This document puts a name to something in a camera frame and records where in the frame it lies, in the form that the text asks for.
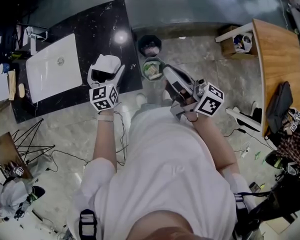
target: wooden desk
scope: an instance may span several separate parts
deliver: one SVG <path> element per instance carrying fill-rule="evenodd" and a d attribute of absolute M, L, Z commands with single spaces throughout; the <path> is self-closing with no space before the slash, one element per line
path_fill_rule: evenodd
<path fill-rule="evenodd" d="M 15 162 L 17 165 L 21 166 L 24 170 L 23 175 L 21 178 L 23 179 L 32 179 L 32 175 L 21 159 L 16 145 L 14 144 L 13 139 L 11 138 L 10 132 L 5 133 L 4 135 L 0 136 L 0 165 L 3 168 L 7 165 L 10 161 Z"/>
<path fill-rule="evenodd" d="M 250 118 L 243 118 L 242 114 L 232 109 L 227 109 L 226 112 L 239 117 L 240 120 L 260 131 L 264 137 L 268 128 L 266 110 L 280 83 L 285 81 L 290 83 L 292 107 L 300 111 L 300 45 L 295 33 L 258 19 L 253 19 L 251 23 L 218 36 L 215 41 L 221 42 L 249 31 L 253 32 L 255 38 L 261 70 L 261 124 Z"/>

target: marble floor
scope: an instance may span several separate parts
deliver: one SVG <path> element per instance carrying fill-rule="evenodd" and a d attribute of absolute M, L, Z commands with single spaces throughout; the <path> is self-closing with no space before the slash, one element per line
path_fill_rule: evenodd
<path fill-rule="evenodd" d="M 191 36 L 185 39 L 172 38 L 162 41 L 162 51 L 158 55 L 164 62 L 187 71 L 193 78 L 205 78 L 218 86 L 225 93 L 225 103 L 214 116 L 213 120 L 226 136 L 233 129 L 238 128 L 235 120 L 226 114 L 226 108 L 237 106 L 246 114 L 250 113 L 253 101 L 261 104 L 261 73 L 258 59 L 231 60 L 221 54 L 221 47 L 215 43 L 214 36 Z M 145 94 L 150 103 L 160 103 L 164 83 L 143 81 L 143 90 L 124 93 L 119 96 L 120 104 L 115 108 L 123 116 L 123 122 L 129 131 L 130 121 L 138 110 L 136 95 Z M 11 106 L 0 113 L 0 135 L 17 129 L 24 132 L 30 126 L 43 118 L 33 143 L 37 145 L 56 145 L 55 149 L 78 156 L 84 160 L 92 158 L 96 134 L 96 111 L 89 102 L 65 108 L 46 114 L 20 124 L 16 124 Z M 265 143 L 255 132 L 250 134 Z M 123 127 L 119 116 L 115 116 L 116 149 L 122 149 L 120 138 Z M 265 156 L 271 151 L 256 139 L 235 131 L 227 138 L 236 152 L 240 171 L 250 184 L 255 181 L 264 190 L 268 190 L 275 182 L 274 174 L 278 171 L 264 162 Z M 241 158 L 240 150 L 250 143 L 250 152 Z M 60 152 L 53 153 L 58 166 L 57 172 L 47 171 L 40 178 L 37 185 L 46 190 L 46 194 L 34 202 L 33 208 L 37 213 L 52 220 L 61 230 L 66 224 L 67 207 L 71 195 L 80 185 L 85 162 Z M 118 161 L 123 160 L 123 152 L 117 154 Z"/>

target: black marble table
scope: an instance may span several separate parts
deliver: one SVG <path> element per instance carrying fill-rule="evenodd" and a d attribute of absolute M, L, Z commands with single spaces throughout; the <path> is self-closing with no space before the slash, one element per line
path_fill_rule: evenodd
<path fill-rule="evenodd" d="M 125 71 L 119 87 L 119 93 L 127 93 L 142 89 L 138 56 L 128 20 L 125 0 L 114 0 L 79 12 L 49 29 L 49 37 L 58 40 L 75 34 L 76 49 L 82 85 L 32 104 L 29 91 L 26 60 L 15 60 L 12 68 L 16 69 L 16 88 L 24 84 L 26 96 L 17 94 L 12 108 L 17 123 L 42 116 L 57 110 L 89 101 L 90 86 L 87 82 L 88 70 L 95 64 L 99 55 L 114 55 L 125 65 Z M 123 34 L 126 41 L 119 38 Z M 48 46 L 48 42 L 36 42 L 37 51 Z M 23 47 L 30 50 L 29 44 Z"/>

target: cup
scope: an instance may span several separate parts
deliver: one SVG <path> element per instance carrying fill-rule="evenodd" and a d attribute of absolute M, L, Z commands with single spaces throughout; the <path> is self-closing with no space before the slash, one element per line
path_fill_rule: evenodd
<path fill-rule="evenodd" d="M 10 70 L 10 65 L 8 63 L 0 64 L 0 74 L 8 73 Z"/>

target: black bag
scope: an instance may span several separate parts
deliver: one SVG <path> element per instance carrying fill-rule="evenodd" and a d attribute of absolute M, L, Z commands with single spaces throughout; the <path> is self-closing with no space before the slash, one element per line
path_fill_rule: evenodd
<path fill-rule="evenodd" d="M 266 109 L 266 119 L 272 133 L 282 127 L 282 121 L 293 103 L 289 82 L 279 84 Z"/>

